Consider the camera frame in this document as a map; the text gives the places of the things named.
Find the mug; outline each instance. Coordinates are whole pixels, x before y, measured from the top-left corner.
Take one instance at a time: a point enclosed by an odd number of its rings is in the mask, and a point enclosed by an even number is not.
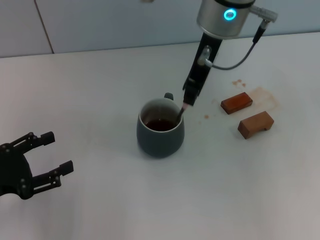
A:
[[[152,120],[167,120],[176,123],[180,108],[174,103],[174,96],[167,92],[163,98],[147,102],[138,116],[136,137],[140,147],[150,156],[165,158],[175,153],[185,138],[185,124],[182,116],[179,123],[167,131],[156,131],[147,127]]]

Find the stain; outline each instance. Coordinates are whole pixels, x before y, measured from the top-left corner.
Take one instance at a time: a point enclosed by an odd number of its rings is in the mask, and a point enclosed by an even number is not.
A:
[[[248,95],[253,100],[252,106],[257,110],[272,111],[280,106],[273,94],[260,86],[248,92]]]
[[[241,79],[238,79],[237,81],[233,81],[233,82],[232,82],[232,84],[235,85],[238,89],[240,88],[240,87],[238,86],[238,84],[240,84],[240,83],[242,83],[242,80],[241,80]]]

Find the dark liquid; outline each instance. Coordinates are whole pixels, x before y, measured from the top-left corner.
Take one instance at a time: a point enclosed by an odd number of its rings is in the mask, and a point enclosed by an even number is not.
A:
[[[145,124],[149,129],[158,131],[158,132],[164,132],[169,131],[171,129],[174,129],[177,125],[169,120],[166,119],[156,119],[151,120]]]

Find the wall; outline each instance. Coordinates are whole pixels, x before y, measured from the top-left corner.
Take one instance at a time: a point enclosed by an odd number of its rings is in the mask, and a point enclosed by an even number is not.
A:
[[[0,0],[0,58],[50,54],[33,0]]]
[[[55,53],[196,42],[201,0],[37,0]],[[257,0],[279,13],[266,35],[317,32],[320,2]],[[250,15],[240,37],[250,37],[261,20]]]
[[[201,0],[37,0],[55,53],[197,42]],[[320,1],[257,0],[279,18],[266,35],[318,32]],[[249,15],[240,37],[260,19]],[[51,53],[34,0],[0,0],[0,57]]]

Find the wooden block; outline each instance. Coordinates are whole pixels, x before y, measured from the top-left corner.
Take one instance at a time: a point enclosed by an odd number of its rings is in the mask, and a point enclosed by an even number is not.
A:
[[[259,131],[269,130],[272,124],[274,124],[272,117],[266,111],[263,111],[240,121],[238,130],[245,139],[248,139]]]
[[[252,99],[245,92],[230,97],[221,102],[221,107],[227,114],[233,114],[236,111],[251,106]]]

